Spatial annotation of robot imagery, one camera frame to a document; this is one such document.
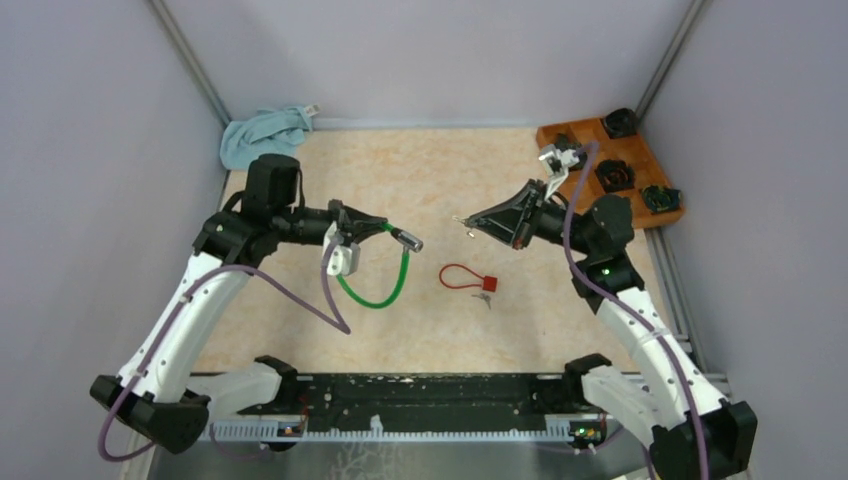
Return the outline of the green cable lock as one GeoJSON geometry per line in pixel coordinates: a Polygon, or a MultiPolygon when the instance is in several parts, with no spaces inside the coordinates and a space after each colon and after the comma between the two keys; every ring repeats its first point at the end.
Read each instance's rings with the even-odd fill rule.
{"type": "Polygon", "coordinates": [[[349,281],[349,277],[353,274],[350,276],[343,277],[341,275],[328,276],[325,273],[327,275],[327,278],[332,277],[336,281],[338,286],[341,288],[342,292],[349,299],[351,299],[358,306],[369,310],[387,309],[400,298],[406,286],[410,269],[411,256],[413,253],[420,253],[424,248],[423,240],[420,239],[418,236],[410,233],[408,230],[395,226],[389,221],[384,226],[384,229],[385,231],[380,234],[386,234],[390,236],[400,246],[400,252],[397,268],[393,276],[393,283],[382,298],[380,298],[379,300],[375,298],[368,298],[367,296],[363,296],[360,292],[358,292],[349,281]]]}

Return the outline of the red cable padlock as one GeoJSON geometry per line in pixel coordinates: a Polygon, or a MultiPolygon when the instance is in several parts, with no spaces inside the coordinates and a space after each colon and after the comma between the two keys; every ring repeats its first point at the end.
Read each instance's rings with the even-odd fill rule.
{"type": "Polygon", "coordinates": [[[477,290],[484,293],[495,293],[498,290],[499,279],[493,275],[480,274],[461,263],[449,263],[438,272],[440,284],[450,290],[477,290]]]}

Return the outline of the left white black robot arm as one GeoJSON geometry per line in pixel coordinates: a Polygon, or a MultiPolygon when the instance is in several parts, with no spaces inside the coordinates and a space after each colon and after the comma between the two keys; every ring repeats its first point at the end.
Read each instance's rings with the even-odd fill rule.
{"type": "Polygon", "coordinates": [[[153,329],[114,375],[100,375],[91,397],[145,437],[151,446],[179,454],[215,422],[266,405],[277,414],[300,399],[297,371],[271,356],[248,367],[205,379],[193,367],[224,311],[261,263],[282,244],[318,246],[323,280],[348,270],[360,244],[384,233],[385,218],[331,200],[311,208],[304,195],[300,162],[264,154],[248,167],[246,183],[208,218],[193,242],[178,287],[153,329]]]}

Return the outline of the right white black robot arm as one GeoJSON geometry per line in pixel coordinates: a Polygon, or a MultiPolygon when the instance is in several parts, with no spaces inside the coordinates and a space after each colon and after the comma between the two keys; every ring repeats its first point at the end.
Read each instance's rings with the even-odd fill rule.
{"type": "Polygon", "coordinates": [[[601,354],[565,366],[563,398],[576,412],[598,407],[646,449],[662,479],[723,479],[745,472],[758,419],[714,386],[655,308],[626,251],[634,238],[629,199],[606,194],[584,213],[528,181],[510,199],[462,219],[515,250],[534,238],[560,244],[578,296],[627,349],[637,386],[601,354]]]}

